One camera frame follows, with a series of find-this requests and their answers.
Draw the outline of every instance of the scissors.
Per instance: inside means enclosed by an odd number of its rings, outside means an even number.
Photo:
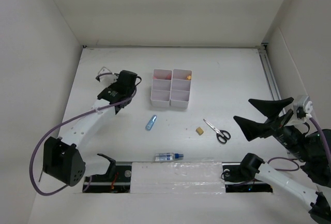
[[[207,123],[207,125],[215,131],[216,133],[216,138],[217,140],[222,143],[222,144],[226,144],[227,141],[229,139],[231,139],[231,135],[228,131],[225,131],[225,130],[218,130],[213,124],[211,124],[209,121],[207,121],[206,119],[203,119],[203,121],[205,123]]]

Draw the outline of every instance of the white compartment box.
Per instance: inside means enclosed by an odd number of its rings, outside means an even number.
[[[187,80],[188,76],[192,76],[191,70],[155,69],[152,79],[152,106],[187,108],[191,90],[191,80]]]

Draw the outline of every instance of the yellow sponge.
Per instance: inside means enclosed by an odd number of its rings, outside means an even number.
[[[203,134],[203,130],[202,130],[201,127],[198,127],[198,128],[196,129],[196,132],[197,132],[199,135]]]

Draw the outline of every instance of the clear plastic bottle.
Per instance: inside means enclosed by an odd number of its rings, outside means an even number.
[[[179,153],[158,153],[155,154],[156,162],[166,162],[166,161],[174,161],[180,158],[184,158],[184,154]]]

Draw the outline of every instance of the clear plastic sheet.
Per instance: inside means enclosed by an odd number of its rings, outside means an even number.
[[[221,194],[222,163],[135,162],[132,163],[131,193]]]

